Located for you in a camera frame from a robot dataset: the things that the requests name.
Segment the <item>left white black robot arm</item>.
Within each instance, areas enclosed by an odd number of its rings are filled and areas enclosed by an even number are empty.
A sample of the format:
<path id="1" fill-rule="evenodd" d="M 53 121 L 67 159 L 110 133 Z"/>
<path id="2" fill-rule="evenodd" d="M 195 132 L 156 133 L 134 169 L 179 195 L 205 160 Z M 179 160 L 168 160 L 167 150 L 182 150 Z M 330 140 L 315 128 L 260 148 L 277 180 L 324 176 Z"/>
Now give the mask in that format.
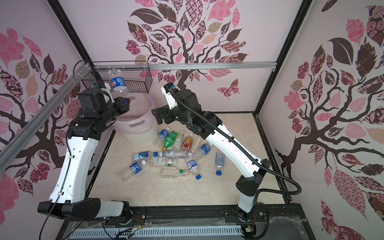
<path id="1" fill-rule="evenodd" d="M 86 182 L 94 151 L 102 133 L 130 109 L 130 99 L 113 98 L 106 89 L 87 89 L 78 95 L 81 108 L 67 131 L 67 152 L 57 184 L 38 212 L 58 219 L 92 221 L 131 218 L 128 202 L 86 197 Z"/>

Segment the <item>orange red drink bottle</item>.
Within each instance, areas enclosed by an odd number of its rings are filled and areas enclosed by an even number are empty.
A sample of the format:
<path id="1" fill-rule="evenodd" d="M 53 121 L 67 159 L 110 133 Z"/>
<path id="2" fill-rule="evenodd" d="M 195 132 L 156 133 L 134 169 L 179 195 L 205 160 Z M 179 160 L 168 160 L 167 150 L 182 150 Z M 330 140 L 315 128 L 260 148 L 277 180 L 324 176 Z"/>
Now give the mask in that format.
<path id="1" fill-rule="evenodd" d="M 187 137 L 184 139 L 181 150 L 185 152 L 189 152 L 193 145 L 193 141 L 194 141 L 193 134 L 188 134 Z"/>

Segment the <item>clear bottle green label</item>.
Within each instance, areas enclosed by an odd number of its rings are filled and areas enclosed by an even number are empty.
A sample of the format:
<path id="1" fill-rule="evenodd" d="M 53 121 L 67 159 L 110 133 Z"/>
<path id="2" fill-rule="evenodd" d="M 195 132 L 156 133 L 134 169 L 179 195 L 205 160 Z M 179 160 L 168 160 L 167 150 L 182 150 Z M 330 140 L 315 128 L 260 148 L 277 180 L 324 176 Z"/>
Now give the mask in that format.
<path id="1" fill-rule="evenodd" d="M 181 148 L 182 140 L 184 139 L 184 134 L 185 134 L 184 130 L 180 130 L 178 132 L 178 135 L 174 141 L 174 150 L 179 150 Z"/>

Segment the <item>clear ribbed bottle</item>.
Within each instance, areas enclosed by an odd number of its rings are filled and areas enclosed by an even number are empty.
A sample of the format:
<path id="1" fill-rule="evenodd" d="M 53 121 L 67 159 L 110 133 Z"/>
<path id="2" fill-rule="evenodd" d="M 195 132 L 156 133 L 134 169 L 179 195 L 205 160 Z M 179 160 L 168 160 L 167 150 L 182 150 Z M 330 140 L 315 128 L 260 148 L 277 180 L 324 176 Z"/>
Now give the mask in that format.
<path id="1" fill-rule="evenodd" d="M 203 139 L 200 136 L 197 136 L 194 139 L 193 145 L 192 145 L 192 147 L 190 149 L 190 153 L 194 153 L 199 148 L 199 146 L 201 145 L 202 140 Z"/>

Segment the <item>clear square bottle lower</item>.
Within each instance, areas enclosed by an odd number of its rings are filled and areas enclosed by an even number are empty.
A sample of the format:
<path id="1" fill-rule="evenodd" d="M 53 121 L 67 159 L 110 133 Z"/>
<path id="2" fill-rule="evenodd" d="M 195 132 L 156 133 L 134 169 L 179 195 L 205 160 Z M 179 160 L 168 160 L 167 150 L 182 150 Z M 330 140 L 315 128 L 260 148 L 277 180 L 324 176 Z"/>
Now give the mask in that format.
<path id="1" fill-rule="evenodd" d="M 177 177 L 187 177 L 188 171 L 175 167 L 163 167 L 160 171 L 160 176 L 167 179 L 175 179 Z"/>

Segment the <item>long clear crushed bottle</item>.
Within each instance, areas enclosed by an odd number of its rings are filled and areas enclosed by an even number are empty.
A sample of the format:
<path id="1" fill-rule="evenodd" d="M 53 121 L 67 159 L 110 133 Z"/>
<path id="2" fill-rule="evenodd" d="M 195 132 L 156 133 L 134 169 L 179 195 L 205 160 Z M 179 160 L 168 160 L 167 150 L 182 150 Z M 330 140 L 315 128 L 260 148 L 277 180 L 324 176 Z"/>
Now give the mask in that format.
<path id="1" fill-rule="evenodd" d="M 165 150 L 163 152 L 156 151 L 153 152 L 154 157 L 163 157 L 167 159 L 181 159 L 185 158 L 188 155 L 186 151 L 178 151 L 178 150 Z"/>

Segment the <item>flat blue label bottle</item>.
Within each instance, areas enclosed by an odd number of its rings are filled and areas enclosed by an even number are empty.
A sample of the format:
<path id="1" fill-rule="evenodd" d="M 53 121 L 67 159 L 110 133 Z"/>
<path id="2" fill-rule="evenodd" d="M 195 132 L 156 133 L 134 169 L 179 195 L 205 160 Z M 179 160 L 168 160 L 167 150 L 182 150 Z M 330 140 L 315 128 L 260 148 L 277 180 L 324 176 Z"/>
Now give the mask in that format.
<path id="1" fill-rule="evenodd" d="M 133 162 L 141 161 L 143 159 L 151 157 L 152 155 L 153 155 L 153 152 L 151 152 L 151 151 L 143 151 L 143 152 L 134 153 L 132 155 L 132 161 Z"/>

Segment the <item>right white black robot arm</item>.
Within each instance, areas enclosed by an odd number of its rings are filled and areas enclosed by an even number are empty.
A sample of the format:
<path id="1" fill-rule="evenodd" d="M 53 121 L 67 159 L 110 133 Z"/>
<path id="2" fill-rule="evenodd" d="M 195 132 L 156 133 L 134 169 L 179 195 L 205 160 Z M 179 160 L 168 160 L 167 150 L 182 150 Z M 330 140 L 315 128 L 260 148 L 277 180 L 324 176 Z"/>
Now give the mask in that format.
<path id="1" fill-rule="evenodd" d="M 256 204 L 257 190 L 271 166 L 270 161 L 261 160 L 238 143 L 214 113 L 202 111 L 196 95 L 190 90 L 179 91 L 173 85 L 163 86 L 161 90 L 168 104 L 152 111 L 158 124 L 180 122 L 217 147 L 235 164 L 242 174 L 236 182 L 240 192 L 239 214 L 246 218 Z"/>

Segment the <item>light green bottle yellow cap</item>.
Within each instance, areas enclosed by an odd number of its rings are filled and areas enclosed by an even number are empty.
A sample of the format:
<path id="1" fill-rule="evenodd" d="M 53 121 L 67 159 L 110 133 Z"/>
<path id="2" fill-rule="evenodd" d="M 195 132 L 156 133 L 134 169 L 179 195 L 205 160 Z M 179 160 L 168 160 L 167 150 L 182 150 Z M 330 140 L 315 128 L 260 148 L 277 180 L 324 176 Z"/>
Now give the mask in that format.
<path id="1" fill-rule="evenodd" d="M 165 151 L 168 148 L 170 148 L 173 145 L 174 141 L 176 140 L 177 136 L 178 136 L 177 132 L 171 131 L 169 133 L 168 137 L 164 140 L 164 144 L 162 146 L 162 151 Z"/>

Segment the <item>clear square bottle upper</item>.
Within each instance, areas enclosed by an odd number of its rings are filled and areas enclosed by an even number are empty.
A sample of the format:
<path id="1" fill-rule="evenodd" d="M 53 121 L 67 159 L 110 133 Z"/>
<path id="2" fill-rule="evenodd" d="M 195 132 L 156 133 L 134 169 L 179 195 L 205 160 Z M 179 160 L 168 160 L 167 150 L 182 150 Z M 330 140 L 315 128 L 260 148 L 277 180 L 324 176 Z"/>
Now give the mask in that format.
<path id="1" fill-rule="evenodd" d="M 150 160 L 151 167 L 175 167 L 176 165 L 176 160 L 164 157 L 152 157 Z"/>

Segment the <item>clear square bottle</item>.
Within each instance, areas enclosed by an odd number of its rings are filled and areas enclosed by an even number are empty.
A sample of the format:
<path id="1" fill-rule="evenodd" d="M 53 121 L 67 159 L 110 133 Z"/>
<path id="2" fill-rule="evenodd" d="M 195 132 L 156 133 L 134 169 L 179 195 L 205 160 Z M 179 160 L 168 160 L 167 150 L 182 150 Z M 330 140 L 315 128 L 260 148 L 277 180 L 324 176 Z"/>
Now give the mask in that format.
<path id="1" fill-rule="evenodd" d="M 150 160 L 151 167 L 175 167 L 176 165 L 176 160 L 164 157 L 152 157 Z"/>
<path id="2" fill-rule="evenodd" d="M 187 177 L 188 171 L 175 167 L 163 167 L 160 171 L 160 176 L 167 179 L 175 179 L 177 177 Z"/>

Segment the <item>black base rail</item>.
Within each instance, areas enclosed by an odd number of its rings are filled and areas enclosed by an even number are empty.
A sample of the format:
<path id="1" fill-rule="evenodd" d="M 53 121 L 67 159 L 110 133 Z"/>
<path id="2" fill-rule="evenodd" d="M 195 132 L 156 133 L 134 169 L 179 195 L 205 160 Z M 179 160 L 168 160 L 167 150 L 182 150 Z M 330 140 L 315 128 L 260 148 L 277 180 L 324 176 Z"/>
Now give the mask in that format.
<path id="1" fill-rule="evenodd" d="M 240 226 L 243 236 L 183 237 L 161 240 L 313 240 L 315 235 L 299 204 L 257 204 L 242 218 L 236 205 L 132 207 L 131 219 L 65 221 L 57 240 L 69 240 L 77 229 Z"/>

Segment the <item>blue label bottle blue cap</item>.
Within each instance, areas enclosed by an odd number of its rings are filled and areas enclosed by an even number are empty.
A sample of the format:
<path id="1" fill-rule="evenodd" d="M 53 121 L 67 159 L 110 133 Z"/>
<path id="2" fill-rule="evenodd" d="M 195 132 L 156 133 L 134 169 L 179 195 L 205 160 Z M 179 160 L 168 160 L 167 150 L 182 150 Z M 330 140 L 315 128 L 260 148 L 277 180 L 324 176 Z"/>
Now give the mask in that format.
<path id="1" fill-rule="evenodd" d="M 197 165 L 195 160 L 187 161 L 188 170 L 195 176 L 197 180 L 200 180 L 202 176 L 199 173 L 199 166 Z"/>

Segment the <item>pink plastic bin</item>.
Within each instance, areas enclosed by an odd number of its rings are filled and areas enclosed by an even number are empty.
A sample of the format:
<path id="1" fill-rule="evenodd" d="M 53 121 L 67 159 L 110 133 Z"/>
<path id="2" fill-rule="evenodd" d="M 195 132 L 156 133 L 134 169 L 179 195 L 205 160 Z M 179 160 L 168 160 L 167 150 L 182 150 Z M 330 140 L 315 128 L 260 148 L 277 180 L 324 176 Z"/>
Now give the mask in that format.
<path id="1" fill-rule="evenodd" d="M 135 148 L 145 148 L 153 144 L 158 135 L 158 124 L 152 114 L 156 107 L 149 94 L 134 93 L 129 95 L 130 110 L 117 117 L 114 130 L 123 135 Z"/>

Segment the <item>aluminium rail back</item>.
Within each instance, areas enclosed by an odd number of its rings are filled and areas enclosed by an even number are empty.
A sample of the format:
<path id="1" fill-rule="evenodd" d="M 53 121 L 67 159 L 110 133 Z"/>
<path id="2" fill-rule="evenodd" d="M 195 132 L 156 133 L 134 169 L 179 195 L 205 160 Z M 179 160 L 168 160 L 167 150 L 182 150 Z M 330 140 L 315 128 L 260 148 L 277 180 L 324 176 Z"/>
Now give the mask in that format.
<path id="1" fill-rule="evenodd" d="M 211 69 L 275 69 L 276 62 L 240 62 L 240 63 L 197 63 L 197 64 L 142 64 L 128 65 L 113 65 L 112 63 L 105 63 L 104 65 L 96 65 L 94 63 L 94 69 L 143 69 L 149 71 L 172 71 L 172 70 L 211 70 Z"/>

